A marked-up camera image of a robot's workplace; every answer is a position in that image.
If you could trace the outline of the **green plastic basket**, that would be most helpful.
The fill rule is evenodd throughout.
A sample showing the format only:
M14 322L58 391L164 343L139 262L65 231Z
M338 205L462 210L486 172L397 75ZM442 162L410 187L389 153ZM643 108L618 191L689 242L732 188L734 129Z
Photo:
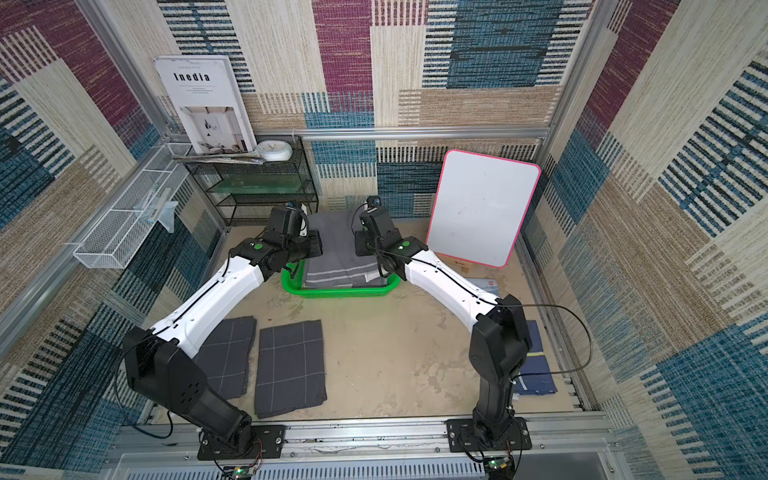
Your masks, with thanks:
M397 275L390 275L386 278L386 284L382 286L310 289L306 288L303 283L305 278L304 263L304 260L299 263L289 263L281 272L281 285L287 293L306 299L383 297L401 284L401 279Z

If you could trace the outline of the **grey striped pillowcase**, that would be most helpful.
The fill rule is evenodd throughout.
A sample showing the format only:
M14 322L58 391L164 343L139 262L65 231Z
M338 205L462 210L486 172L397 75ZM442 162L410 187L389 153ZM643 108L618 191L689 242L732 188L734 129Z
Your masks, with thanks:
M323 254L305 260L304 286L310 289L382 286L378 263L373 256L355 254L353 209L320 212L309 216L309 227L318 230Z

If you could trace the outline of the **dark grey checked pillowcase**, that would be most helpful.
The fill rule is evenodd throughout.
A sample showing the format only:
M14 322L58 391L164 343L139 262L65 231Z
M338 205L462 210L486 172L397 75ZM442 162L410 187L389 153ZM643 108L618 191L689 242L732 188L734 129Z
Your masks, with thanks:
M254 317L224 319L194 358L208 385L227 400L241 397L247 390L249 356L256 333Z
M259 331L254 413L259 419L313 408L327 400L319 320Z

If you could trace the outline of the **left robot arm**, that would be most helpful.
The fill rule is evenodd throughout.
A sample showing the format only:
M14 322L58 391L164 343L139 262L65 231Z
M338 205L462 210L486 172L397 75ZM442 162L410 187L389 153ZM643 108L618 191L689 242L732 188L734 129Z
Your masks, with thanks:
M256 445L252 418L209 384L195 363L200 348L229 312L272 275L317 257L322 244L294 206L272 209L264 230L233 247L223 266L188 300L152 327L132 328L121 361L128 387L201 428L210 445L237 458Z

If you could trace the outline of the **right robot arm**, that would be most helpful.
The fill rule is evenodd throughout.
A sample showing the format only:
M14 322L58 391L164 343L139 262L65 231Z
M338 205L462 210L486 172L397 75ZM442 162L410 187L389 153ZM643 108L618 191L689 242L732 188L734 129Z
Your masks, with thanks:
M483 450L501 450L522 437L512 406L513 376L532 349L524 307L514 296L494 296L448 267L413 236L403 237L378 196L353 214L356 253L374 256L379 273L398 276L447 308L470 334L468 358L480 378L472 412L473 436Z

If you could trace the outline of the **navy blue folded pillowcase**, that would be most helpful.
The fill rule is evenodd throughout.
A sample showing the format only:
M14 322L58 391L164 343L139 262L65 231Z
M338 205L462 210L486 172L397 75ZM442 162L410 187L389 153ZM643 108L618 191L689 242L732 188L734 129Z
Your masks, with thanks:
M542 337L537 322L528 320L527 325L532 341L532 349L527 354L520 376L515 380L513 392L527 396L553 395L557 392L551 369L546 358Z

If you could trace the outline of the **white round bowl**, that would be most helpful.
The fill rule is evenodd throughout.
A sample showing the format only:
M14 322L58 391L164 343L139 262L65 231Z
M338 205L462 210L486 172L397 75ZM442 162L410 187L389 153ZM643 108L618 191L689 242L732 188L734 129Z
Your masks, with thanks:
M256 153L264 161L281 162L291 159L293 147L286 141L269 139L257 144Z

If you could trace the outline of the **wooden whiteboard stand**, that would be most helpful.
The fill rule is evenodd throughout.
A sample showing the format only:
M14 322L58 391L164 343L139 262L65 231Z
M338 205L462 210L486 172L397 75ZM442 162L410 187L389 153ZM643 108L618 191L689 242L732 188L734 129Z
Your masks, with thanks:
M448 256L448 255L445 256L445 259L450 261L463 274L469 274L472 271L473 267L474 267L474 264L472 262L470 262L470 261L467 261L467 260L458 259L458 258L451 257L451 256Z

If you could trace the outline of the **pink framed whiteboard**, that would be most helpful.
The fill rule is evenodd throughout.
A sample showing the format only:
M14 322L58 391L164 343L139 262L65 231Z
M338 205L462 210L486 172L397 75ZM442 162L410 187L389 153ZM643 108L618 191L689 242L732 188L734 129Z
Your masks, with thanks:
M457 260L505 267L541 168L461 150L444 156L426 243Z

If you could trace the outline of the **Inedia magazine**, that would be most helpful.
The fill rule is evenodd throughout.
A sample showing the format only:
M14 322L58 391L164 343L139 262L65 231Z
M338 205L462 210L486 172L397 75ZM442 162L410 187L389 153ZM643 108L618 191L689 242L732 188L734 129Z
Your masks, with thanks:
M198 155L251 153L255 136L224 55L167 55L154 66Z

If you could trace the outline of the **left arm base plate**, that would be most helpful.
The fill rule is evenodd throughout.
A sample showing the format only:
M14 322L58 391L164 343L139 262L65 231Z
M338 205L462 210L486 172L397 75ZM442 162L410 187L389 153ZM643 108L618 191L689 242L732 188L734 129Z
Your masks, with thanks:
M281 456L286 426L251 424L230 439L222 439L203 429L197 452L199 461L277 459Z

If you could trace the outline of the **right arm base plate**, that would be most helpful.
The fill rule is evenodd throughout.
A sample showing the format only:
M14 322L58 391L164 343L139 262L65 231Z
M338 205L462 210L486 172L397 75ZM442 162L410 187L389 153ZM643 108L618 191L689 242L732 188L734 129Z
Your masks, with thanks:
M526 451L532 449L527 422L523 417L507 418L500 431L469 418L444 422L449 448L454 453Z

